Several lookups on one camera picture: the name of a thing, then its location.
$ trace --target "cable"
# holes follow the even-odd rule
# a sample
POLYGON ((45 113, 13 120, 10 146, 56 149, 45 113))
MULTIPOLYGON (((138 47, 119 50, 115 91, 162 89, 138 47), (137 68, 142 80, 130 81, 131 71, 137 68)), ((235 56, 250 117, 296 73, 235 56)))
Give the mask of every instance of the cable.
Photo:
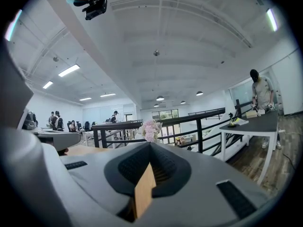
POLYGON ((297 133, 297 132, 291 132, 291 133, 286 133, 286 132, 284 132, 284 134, 300 134, 300 135, 303 135, 303 134, 297 133))
POLYGON ((284 152, 282 152, 282 154, 289 160, 290 164, 292 165, 293 169, 295 170, 294 164, 293 164, 292 160, 289 158, 289 156, 285 155, 284 152))

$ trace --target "wooden panel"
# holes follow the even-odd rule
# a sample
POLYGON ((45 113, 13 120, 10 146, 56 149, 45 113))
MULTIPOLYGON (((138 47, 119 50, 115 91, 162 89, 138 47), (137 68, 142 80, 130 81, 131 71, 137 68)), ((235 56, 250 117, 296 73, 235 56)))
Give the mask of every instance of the wooden panel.
POLYGON ((137 218, 139 218, 152 202, 152 188, 156 186, 151 165, 148 164, 144 174, 134 189, 137 218))

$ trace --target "paper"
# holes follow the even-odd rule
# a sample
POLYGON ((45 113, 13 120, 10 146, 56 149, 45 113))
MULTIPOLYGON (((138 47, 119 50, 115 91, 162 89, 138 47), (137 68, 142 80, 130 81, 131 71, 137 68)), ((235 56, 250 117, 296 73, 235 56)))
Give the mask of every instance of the paper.
POLYGON ((249 123, 249 121, 246 121, 246 120, 237 118, 233 123, 234 123, 234 124, 237 124, 237 125, 244 125, 244 124, 249 123))

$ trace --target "backpack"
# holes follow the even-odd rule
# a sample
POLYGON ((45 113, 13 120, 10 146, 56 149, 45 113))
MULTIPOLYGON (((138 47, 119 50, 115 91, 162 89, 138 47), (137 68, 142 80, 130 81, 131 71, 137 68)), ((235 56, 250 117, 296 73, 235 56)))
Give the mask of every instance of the backpack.
POLYGON ((63 129, 63 119, 61 117, 57 117, 56 123, 55 123, 55 127, 58 129, 63 129))

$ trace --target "white table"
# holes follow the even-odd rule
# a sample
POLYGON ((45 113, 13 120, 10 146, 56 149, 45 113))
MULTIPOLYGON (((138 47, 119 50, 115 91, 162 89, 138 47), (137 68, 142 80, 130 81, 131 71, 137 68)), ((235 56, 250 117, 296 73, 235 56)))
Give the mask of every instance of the white table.
POLYGON ((278 135, 278 114, 276 111, 262 115, 261 117, 255 117, 247 119, 243 117, 244 120, 248 120, 249 123, 236 126, 234 128, 229 128, 227 125, 220 128, 222 133, 222 160, 225 161, 225 149, 226 149, 226 134, 239 134, 244 135, 246 145, 249 145, 250 136, 263 136, 269 137, 269 146, 267 150, 267 155, 265 163, 261 172, 261 175, 257 181, 260 185, 264 179, 266 171, 269 166, 271 155, 273 150, 276 149, 276 139, 278 135))

